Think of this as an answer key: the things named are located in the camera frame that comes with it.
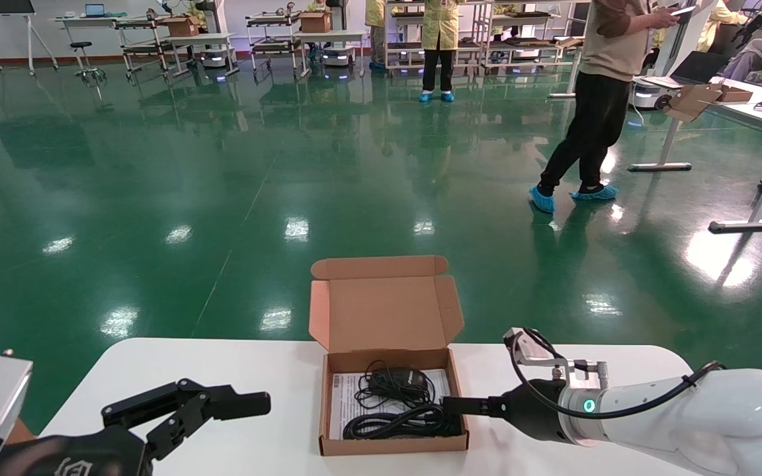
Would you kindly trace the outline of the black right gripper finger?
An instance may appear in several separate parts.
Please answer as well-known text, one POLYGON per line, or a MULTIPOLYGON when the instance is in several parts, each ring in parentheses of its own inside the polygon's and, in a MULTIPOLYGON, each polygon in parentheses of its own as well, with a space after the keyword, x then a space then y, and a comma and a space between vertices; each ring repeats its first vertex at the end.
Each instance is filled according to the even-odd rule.
POLYGON ((443 409, 448 415, 504 418, 506 404, 505 397, 443 397, 443 409))

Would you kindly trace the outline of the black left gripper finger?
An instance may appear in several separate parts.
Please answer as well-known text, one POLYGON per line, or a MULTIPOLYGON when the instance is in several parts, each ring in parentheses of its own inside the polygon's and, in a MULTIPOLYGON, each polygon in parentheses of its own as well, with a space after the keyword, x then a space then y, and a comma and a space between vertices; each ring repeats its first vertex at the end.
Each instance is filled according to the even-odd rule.
POLYGON ((231 385, 203 386, 190 379, 111 403, 102 410, 105 428, 131 430, 166 417, 146 434, 146 457, 161 460, 209 420, 235 420, 269 414, 267 392, 236 393, 231 385))

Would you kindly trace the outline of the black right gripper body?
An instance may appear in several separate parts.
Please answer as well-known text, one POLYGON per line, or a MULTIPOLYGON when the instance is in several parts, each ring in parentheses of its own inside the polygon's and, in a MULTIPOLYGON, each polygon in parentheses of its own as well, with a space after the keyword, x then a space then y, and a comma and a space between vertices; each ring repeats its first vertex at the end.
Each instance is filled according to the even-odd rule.
POLYGON ((565 388, 565 380, 530 380, 527 385, 518 385, 502 395, 505 407, 503 418, 532 439, 568 442, 568 435, 560 424, 560 413, 533 395, 533 389, 537 389, 547 400, 556 404, 565 388))

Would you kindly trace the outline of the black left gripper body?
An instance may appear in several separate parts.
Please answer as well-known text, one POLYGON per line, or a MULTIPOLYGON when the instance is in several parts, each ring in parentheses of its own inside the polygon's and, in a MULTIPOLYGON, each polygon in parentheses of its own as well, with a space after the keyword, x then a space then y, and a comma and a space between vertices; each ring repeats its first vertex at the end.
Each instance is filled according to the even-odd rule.
POLYGON ((121 426, 3 446, 0 475, 151 475, 146 443, 121 426))

